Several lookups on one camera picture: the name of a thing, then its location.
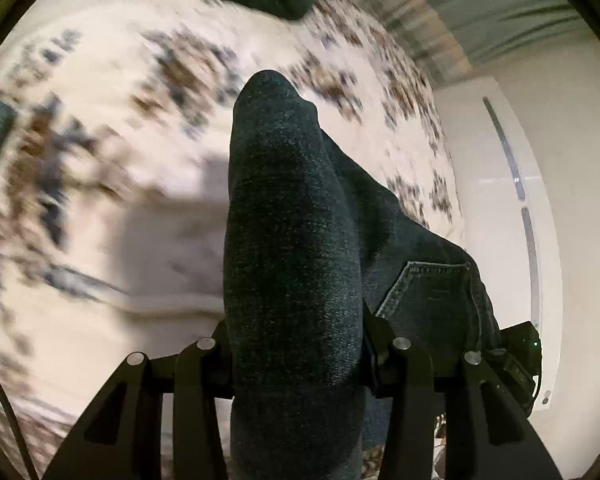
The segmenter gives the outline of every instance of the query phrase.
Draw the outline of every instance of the black cable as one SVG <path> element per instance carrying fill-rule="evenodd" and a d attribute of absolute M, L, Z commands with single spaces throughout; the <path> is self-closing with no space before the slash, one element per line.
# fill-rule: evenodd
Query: black cable
<path fill-rule="evenodd" d="M 38 472 L 36 471 L 36 467 L 33 465 L 33 460 L 31 459 L 31 455 L 29 454 L 29 448 L 27 447 L 27 443 L 24 440 L 22 430 L 20 429 L 20 424 L 18 423 L 16 414 L 13 412 L 11 403 L 9 402 L 7 394 L 5 393 L 1 384 L 0 403 L 2 405 L 4 413 L 7 415 L 7 420 L 9 421 L 11 431 L 13 431 L 13 436 L 16 439 L 16 444 L 18 446 L 20 456 L 22 457 L 22 461 L 24 462 L 24 467 L 27 469 L 27 473 L 29 473 L 29 479 L 38 480 Z"/>
<path fill-rule="evenodd" d="M 536 403 L 536 399 L 538 398 L 538 395 L 540 394 L 540 385 L 542 384 L 542 368 L 540 368 L 540 371 L 538 372 L 538 389 L 536 390 L 536 394 L 534 395 L 534 404 Z"/>

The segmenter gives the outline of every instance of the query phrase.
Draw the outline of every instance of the silver bolt head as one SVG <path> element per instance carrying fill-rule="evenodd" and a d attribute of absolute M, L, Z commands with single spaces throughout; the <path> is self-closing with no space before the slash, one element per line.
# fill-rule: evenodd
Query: silver bolt head
<path fill-rule="evenodd" d="M 126 356 L 126 364 L 131 366 L 138 366 L 144 362 L 144 354 L 142 352 L 133 352 Z"/>
<path fill-rule="evenodd" d="M 216 340 L 212 337 L 203 337 L 202 339 L 198 339 L 196 346 L 200 350 L 211 350 L 216 346 Z"/>
<path fill-rule="evenodd" d="M 408 350 L 411 348 L 411 341 L 405 337 L 397 337 L 394 339 L 394 348 L 398 350 Z"/>
<path fill-rule="evenodd" d="M 482 362 L 482 356 L 479 352 L 467 352 L 464 354 L 464 360 L 471 365 L 479 365 Z"/>

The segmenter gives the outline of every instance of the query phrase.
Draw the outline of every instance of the black bracket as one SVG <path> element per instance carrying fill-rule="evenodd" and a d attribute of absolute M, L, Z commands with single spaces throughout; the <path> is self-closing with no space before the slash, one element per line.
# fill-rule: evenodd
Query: black bracket
<path fill-rule="evenodd" d="M 447 480 L 560 479 L 520 402 L 491 367 L 520 366 L 506 350 L 497 359 L 469 351 L 454 362 L 442 360 L 395 335 L 366 307 L 364 328 L 366 384 L 376 397 L 394 398 L 379 480 L 431 478 L 434 393 L 444 394 L 446 403 Z M 224 321 L 212 338 L 178 355 L 129 355 L 70 431 L 43 480 L 159 480 L 166 393 L 174 394 L 176 480 L 227 480 L 214 402 L 233 397 Z"/>
<path fill-rule="evenodd" d="M 174 474 L 226 480 L 216 397 L 231 399 L 226 325 L 180 354 L 130 354 L 113 372 L 49 464 L 44 480 L 160 480 L 162 396 L 173 396 Z"/>

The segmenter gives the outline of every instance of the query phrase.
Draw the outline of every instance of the back pocket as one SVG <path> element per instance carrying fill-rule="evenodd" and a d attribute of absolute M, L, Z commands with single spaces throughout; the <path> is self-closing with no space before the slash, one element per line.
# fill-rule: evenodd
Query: back pocket
<path fill-rule="evenodd" d="M 468 264 L 408 262 L 376 316 L 388 320 L 397 335 L 415 339 L 428 351 L 459 358 L 479 338 L 470 284 Z"/>

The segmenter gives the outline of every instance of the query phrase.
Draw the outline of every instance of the blue denim jeans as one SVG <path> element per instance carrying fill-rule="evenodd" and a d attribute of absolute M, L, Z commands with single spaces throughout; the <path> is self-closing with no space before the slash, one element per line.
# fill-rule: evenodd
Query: blue denim jeans
<path fill-rule="evenodd" d="M 360 477 L 391 400 L 365 393 L 362 309 L 430 351 L 497 348 L 478 269 L 401 211 L 259 72 L 234 107 L 224 304 L 234 352 L 232 457 L 243 480 Z"/>

